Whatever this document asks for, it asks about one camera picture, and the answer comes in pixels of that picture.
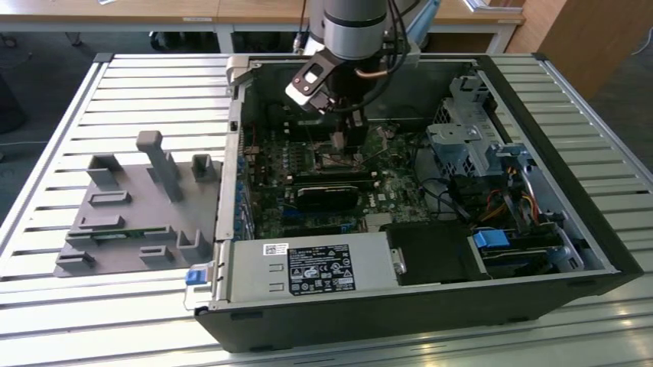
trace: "desk leg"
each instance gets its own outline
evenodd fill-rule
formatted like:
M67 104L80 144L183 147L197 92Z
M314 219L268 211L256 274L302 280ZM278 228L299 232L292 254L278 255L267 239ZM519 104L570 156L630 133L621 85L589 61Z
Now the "desk leg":
M234 34L232 24L216 24L215 34L217 35L217 43L220 45L220 54L234 54Z
M490 46L487 47L489 54L502 54L506 51L515 29L517 26L514 24L501 25L499 31L494 34Z

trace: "slotted metal surface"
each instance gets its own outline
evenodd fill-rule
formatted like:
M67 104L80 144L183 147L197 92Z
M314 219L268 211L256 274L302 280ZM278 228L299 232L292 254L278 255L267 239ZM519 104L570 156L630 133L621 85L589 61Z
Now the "slotted metal surface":
M143 163L136 133L155 128L176 161L197 152L221 160L225 60L119 55L93 64L0 233L0 365L549 366L653 358L650 179L554 72L526 56L494 60L646 272L609 294L529 323L231 355L184 309L184 270L52 278L91 154L119 152L121 164Z

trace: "warning label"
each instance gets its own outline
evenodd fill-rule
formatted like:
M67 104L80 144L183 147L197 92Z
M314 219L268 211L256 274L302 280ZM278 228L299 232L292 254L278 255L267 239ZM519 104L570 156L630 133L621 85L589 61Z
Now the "warning label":
M294 296L356 289L348 245L288 248L287 269Z

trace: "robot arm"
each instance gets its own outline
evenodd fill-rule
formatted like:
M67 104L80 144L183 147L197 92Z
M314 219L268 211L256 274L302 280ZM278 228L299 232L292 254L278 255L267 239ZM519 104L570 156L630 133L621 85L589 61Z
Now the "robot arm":
M426 36L438 6L439 0L312 0L311 37L324 48L286 88L295 102L320 113L360 110L383 93L390 80L371 92L375 80L400 68L408 41Z

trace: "sticker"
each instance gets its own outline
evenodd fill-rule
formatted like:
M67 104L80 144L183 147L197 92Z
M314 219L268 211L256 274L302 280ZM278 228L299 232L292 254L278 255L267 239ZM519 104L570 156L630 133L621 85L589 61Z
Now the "sticker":
M213 21L212 18L196 18L196 17L184 17L184 21Z
M287 254L287 243L266 243L263 245L263 255L286 255Z
M348 245L287 248L287 277L294 296L356 290Z

